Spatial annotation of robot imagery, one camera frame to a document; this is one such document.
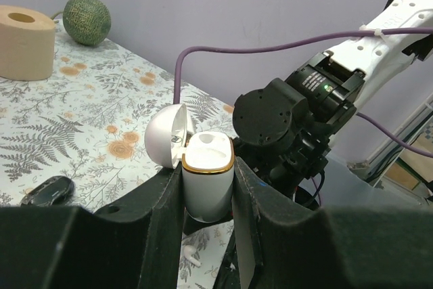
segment melon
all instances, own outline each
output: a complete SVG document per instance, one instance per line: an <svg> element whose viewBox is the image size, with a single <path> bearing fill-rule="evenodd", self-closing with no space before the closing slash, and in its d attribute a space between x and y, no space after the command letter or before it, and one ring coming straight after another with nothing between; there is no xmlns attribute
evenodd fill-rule
<svg viewBox="0 0 433 289"><path fill-rule="evenodd" d="M95 47L107 37L111 16L100 0L69 0L63 10L63 25L74 41Z"/></svg>

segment earbud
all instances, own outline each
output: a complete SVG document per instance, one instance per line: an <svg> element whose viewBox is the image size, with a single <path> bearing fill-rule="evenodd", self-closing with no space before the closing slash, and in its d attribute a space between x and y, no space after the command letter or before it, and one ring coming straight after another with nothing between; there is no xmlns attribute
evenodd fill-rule
<svg viewBox="0 0 433 289"><path fill-rule="evenodd" d="M193 254L197 252L197 249L191 245L185 245L183 248L183 256L196 267L200 267L202 264L199 260L192 257Z"/></svg>

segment black computer mouse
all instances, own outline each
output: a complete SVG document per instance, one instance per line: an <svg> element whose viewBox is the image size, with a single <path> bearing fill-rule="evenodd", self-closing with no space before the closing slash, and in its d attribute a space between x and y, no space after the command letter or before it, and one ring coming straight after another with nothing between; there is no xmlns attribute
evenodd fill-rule
<svg viewBox="0 0 433 289"><path fill-rule="evenodd" d="M53 176L29 192L21 206L52 206L63 204L74 195L75 184L66 176Z"/></svg>

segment earbud charging case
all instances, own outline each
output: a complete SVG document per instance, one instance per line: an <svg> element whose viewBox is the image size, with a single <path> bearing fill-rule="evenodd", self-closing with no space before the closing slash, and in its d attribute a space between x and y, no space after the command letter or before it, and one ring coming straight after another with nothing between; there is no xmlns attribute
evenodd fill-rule
<svg viewBox="0 0 433 289"><path fill-rule="evenodd" d="M230 209L235 153L224 133L192 130L185 104L159 111L145 131L145 148L156 164L175 169L181 162L185 207L195 220L212 223Z"/></svg>

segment open case lid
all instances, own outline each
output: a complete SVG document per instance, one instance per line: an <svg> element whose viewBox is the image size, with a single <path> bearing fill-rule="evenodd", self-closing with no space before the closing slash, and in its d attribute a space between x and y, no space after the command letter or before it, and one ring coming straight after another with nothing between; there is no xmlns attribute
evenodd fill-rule
<svg viewBox="0 0 433 289"><path fill-rule="evenodd" d="M185 104L167 106L152 117L144 143L154 163L168 169L177 167L185 147L188 120Z"/></svg>

